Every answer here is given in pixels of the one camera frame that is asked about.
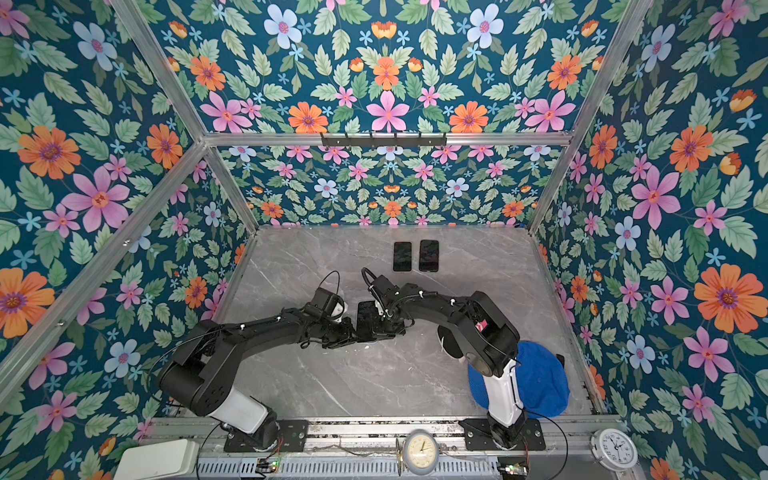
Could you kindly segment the black phone pink edge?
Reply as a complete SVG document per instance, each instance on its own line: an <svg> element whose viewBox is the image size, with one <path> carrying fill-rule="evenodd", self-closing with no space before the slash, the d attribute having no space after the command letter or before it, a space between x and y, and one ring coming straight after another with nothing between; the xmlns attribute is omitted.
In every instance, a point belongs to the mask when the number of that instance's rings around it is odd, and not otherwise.
<svg viewBox="0 0 768 480"><path fill-rule="evenodd" d="M410 272L412 270L412 243L408 241L395 242L393 246L394 272Z"/></svg>

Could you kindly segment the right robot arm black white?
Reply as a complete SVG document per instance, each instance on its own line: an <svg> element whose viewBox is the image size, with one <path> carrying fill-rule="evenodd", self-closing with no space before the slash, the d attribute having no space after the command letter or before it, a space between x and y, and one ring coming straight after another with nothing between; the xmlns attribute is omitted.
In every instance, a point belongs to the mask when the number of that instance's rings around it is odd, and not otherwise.
<svg viewBox="0 0 768 480"><path fill-rule="evenodd" d="M385 318L428 321L447 335L453 351L483 376L494 443L516 446L527 420L516 377L520 334L493 300L481 291L451 296L412 283L398 287L383 276L368 290Z"/></svg>

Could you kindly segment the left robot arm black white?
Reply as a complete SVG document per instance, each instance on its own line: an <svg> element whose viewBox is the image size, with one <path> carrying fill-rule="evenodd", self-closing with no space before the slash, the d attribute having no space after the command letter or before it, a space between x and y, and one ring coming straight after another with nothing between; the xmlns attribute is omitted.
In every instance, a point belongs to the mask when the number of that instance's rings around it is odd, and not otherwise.
<svg viewBox="0 0 768 480"><path fill-rule="evenodd" d="M270 409L234 387L243 360L284 345L340 348L357 341L351 319L289 308L245 323L198 323L170 356L158 378L162 393L198 417L211 417L253 435Z"/></svg>

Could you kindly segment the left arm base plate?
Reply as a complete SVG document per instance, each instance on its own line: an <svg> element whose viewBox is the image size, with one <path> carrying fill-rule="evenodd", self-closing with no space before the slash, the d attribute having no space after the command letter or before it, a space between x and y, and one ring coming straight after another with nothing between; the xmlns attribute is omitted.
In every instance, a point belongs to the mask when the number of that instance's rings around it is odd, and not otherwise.
<svg viewBox="0 0 768 480"><path fill-rule="evenodd" d="M302 452L309 426L307 420L280 419L266 422L252 434L230 427L223 449L226 453Z"/></svg>

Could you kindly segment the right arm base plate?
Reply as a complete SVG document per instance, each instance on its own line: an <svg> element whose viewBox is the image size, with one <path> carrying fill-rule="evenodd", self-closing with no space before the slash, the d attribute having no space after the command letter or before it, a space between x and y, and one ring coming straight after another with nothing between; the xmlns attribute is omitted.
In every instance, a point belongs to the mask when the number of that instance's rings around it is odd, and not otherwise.
<svg viewBox="0 0 768 480"><path fill-rule="evenodd" d="M469 451L543 451L544 434L538 420L527 419L509 428L489 417L466 418L458 422Z"/></svg>

